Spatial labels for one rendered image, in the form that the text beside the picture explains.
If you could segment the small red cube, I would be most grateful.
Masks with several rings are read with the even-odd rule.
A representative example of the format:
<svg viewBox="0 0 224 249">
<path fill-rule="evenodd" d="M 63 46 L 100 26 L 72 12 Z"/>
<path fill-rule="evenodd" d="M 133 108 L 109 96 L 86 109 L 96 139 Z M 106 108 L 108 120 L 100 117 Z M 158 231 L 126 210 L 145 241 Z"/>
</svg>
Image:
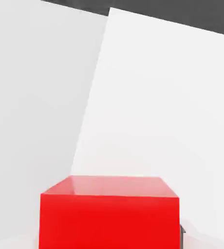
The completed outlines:
<svg viewBox="0 0 224 249">
<path fill-rule="evenodd" d="M 158 177 L 69 176 L 40 196 L 38 249 L 180 249 L 180 230 Z"/>
</svg>

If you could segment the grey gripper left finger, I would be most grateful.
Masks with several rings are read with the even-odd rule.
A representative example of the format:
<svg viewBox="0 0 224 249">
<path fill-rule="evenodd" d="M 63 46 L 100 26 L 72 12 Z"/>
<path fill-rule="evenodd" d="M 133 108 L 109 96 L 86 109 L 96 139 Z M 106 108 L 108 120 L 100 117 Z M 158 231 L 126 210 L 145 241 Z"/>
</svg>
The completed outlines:
<svg viewBox="0 0 224 249">
<path fill-rule="evenodd" d="M 38 249 L 39 233 L 27 233 L 2 242 L 0 249 Z"/>
</svg>

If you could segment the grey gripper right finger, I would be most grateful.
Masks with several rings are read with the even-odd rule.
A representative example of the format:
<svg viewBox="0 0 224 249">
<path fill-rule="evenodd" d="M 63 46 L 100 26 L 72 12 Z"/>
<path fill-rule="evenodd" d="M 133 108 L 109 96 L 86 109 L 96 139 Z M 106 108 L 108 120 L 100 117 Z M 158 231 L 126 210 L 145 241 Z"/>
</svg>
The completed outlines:
<svg viewBox="0 0 224 249">
<path fill-rule="evenodd" d="M 224 241 L 198 232 L 187 220 L 181 219 L 186 231 L 183 235 L 183 249 L 224 249 Z"/>
</svg>

